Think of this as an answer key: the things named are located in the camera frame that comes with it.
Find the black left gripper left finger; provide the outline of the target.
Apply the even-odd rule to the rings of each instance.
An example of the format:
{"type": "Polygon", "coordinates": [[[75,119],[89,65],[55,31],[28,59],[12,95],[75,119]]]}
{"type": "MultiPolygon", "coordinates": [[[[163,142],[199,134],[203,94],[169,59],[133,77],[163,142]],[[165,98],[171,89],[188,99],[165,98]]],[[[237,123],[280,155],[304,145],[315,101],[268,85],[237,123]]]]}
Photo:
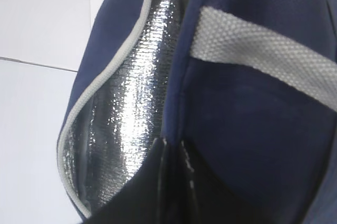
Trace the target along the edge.
{"type": "Polygon", "coordinates": [[[168,151],[155,139],[134,177],[86,223],[165,223],[168,151]]]}

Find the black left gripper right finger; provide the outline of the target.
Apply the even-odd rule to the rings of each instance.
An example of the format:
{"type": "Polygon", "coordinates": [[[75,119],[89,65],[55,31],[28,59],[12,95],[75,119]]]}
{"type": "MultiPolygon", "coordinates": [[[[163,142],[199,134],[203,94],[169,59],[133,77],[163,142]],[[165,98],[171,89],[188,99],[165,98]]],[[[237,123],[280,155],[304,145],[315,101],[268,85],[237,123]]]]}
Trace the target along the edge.
{"type": "Polygon", "coordinates": [[[205,223],[199,191],[203,158],[188,141],[167,143],[165,153],[163,223],[205,223]]]}

